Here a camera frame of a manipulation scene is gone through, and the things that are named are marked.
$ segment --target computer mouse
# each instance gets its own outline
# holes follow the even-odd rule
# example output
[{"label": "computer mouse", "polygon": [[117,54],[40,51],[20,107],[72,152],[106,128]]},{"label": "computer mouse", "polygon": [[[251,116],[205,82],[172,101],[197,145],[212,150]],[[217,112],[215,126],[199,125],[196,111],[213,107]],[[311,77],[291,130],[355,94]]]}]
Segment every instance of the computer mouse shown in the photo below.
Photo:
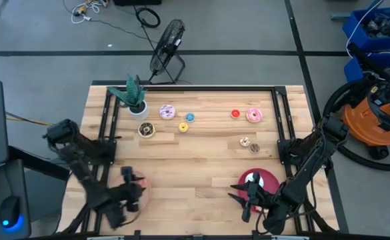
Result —
[{"label": "computer mouse", "polygon": [[2,227],[10,228],[14,226],[20,216],[19,198],[9,196],[4,199],[0,206],[0,222]]}]

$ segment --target pink donut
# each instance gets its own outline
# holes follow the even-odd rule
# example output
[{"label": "pink donut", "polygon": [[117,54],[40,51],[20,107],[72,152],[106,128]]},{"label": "pink donut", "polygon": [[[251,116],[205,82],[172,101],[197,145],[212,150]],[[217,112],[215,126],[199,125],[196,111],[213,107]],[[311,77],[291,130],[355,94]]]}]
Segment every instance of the pink donut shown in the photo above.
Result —
[{"label": "pink donut", "polygon": [[170,104],[162,105],[159,114],[163,119],[172,119],[175,116],[175,108]]},{"label": "pink donut", "polygon": [[263,114],[261,113],[260,109],[253,107],[248,109],[247,111],[247,120],[252,123],[258,123],[263,118]]}]

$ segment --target white pot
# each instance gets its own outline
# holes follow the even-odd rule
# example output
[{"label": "white pot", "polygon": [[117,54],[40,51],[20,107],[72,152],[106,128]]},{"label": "white pot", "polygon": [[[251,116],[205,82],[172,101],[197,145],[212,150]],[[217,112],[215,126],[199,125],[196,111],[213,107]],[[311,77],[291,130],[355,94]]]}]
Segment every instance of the white pot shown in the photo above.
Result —
[{"label": "white pot", "polygon": [[143,101],[143,102],[145,104],[145,108],[140,113],[133,113],[131,111],[131,109],[128,107],[129,114],[131,114],[131,116],[133,116],[133,118],[137,121],[142,121],[142,120],[146,119],[147,116],[149,116],[149,106],[147,105],[146,101]]}]

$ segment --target blue light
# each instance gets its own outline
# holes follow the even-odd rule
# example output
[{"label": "blue light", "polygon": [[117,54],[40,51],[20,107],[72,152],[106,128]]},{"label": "blue light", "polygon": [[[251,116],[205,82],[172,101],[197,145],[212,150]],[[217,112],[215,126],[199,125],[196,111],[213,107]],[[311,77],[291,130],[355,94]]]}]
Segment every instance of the blue light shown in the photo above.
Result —
[{"label": "blue light", "polygon": [[16,231],[20,231],[24,228],[24,218],[23,218],[23,214],[20,214],[16,224],[12,227],[3,227],[2,229],[5,231],[5,232],[16,232]]}]

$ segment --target potted plant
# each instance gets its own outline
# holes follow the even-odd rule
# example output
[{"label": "potted plant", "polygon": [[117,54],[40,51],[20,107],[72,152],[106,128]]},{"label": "potted plant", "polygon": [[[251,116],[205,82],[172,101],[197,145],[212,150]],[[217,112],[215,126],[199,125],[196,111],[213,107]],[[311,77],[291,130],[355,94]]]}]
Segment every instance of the potted plant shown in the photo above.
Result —
[{"label": "potted plant", "polygon": [[121,107],[128,107],[128,111],[135,120],[142,121],[149,115],[149,108],[144,95],[146,90],[140,86],[140,78],[137,75],[136,79],[128,75],[127,91],[122,92],[116,87],[108,87],[109,92],[119,98],[124,104]]}]

